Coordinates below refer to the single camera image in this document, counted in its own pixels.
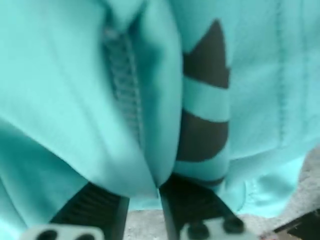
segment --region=zipper teeth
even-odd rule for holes
[[[128,126],[144,150],[142,101],[132,41],[127,33],[118,35],[110,29],[105,30],[105,38],[114,96]]]

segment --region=turquoise jacket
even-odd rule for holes
[[[320,137],[318,0],[1,0],[0,239],[172,172],[278,215]]]

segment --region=black stripe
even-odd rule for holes
[[[211,86],[224,89],[229,87],[224,34],[217,20],[192,52],[183,54],[183,73]]]
[[[228,122],[211,122],[182,110],[177,160],[202,162],[217,155],[226,145]]]

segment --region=seam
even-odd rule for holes
[[[280,145],[285,141],[285,45],[283,39],[283,1],[277,0],[275,12],[276,41],[278,46],[278,104],[279,104],[279,139]]]
[[[304,11],[305,11],[305,1],[300,0],[300,34],[302,40],[302,93],[303,93],[303,109],[302,109],[302,116],[303,116],[303,134],[306,137],[308,132],[308,124],[307,124],[307,105],[308,105],[308,88],[309,88],[309,81],[310,76],[308,72],[308,65],[309,65],[309,57],[308,57],[308,40],[306,35],[306,23],[304,18]]]
[[[142,97],[132,41],[129,34],[118,34],[109,27],[105,28],[104,37],[113,94],[127,124],[144,151]]]
[[[11,202],[13,208],[15,209],[16,214],[19,216],[19,218],[21,219],[21,221],[23,222],[23,224],[25,225],[25,227],[28,227],[25,219],[22,217],[21,213],[18,211],[18,208],[17,208],[17,206],[15,205],[15,203],[14,203],[14,201],[13,201],[13,198],[10,196],[10,194],[9,194],[9,192],[8,192],[8,189],[7,189],[4,181],[2,180],[1,176],[0,176],[0,182],[2,183],[3,189],[4,189],[5,193],[6,193],[6,195],[8,196],[8,198],[10,199],[10,202]]]

